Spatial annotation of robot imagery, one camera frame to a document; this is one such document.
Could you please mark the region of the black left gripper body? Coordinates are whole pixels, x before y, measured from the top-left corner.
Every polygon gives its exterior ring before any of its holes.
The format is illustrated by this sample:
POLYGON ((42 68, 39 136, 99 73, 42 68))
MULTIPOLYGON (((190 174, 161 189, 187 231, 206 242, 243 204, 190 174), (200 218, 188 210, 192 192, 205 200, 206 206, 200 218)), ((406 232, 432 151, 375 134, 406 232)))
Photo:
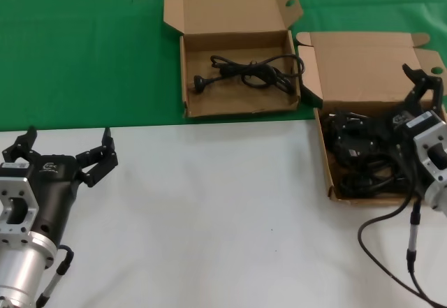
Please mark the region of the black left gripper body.
POLYGON ((66 155, 28 154, 32 166, 29 181, 38 212, 31 230, 61 243, 81 179, 76 158, 66 155))

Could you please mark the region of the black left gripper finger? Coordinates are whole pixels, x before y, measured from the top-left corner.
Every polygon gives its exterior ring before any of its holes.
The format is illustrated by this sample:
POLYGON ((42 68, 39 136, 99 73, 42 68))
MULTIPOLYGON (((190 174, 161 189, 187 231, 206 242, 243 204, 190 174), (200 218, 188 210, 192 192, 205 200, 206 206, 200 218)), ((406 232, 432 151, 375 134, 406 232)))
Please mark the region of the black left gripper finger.
POLYGON ((88 187, 95 186, 118 166, 115 142, 109 127, 105 128, 101 145, 76 156, 80 167, 78 178, 88 187))
POLYGON ((25 134, 19 135, 15 142, 3 151, 3 159, 6 163, 14 163, 19 158, 30 162, 36 153, 32 149, 37 139, 37 130, 30 126, 25 134))

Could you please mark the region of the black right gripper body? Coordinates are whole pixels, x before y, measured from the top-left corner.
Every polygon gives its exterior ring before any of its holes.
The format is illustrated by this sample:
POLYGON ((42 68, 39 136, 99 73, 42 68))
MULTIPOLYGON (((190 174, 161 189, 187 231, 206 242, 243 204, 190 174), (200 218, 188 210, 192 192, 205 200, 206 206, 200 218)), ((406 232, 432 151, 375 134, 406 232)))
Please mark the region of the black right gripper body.
POLYGON ((429 128, 430 112, 407 112, 396 107, 390 114, 390 142, 395 147, 394 156, 410 183, 415 184, 418 197, 425 196, 430 176, 418 155, 415 138, 429 128))

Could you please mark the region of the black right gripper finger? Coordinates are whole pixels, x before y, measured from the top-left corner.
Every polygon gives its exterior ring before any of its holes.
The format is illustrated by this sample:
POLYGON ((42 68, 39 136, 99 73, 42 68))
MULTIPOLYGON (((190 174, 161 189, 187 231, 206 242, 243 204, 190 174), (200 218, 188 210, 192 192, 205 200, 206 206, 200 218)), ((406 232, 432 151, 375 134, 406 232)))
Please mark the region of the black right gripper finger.
POLYGON ((413 83, 413 88, 402 103, 402 108, 407 112, 435 111, 435 100, 423 105, 422 98, 428 90, 432 90, 432 81, 422 69, 412 69, 408 64, 402 65, 404 74, 413 83))
POLYGON ((430 90, 432 91, 432 110, 435 113, 441 112, 444 97, 444 83, 442 78, 437 76, 429 77, 430 90))

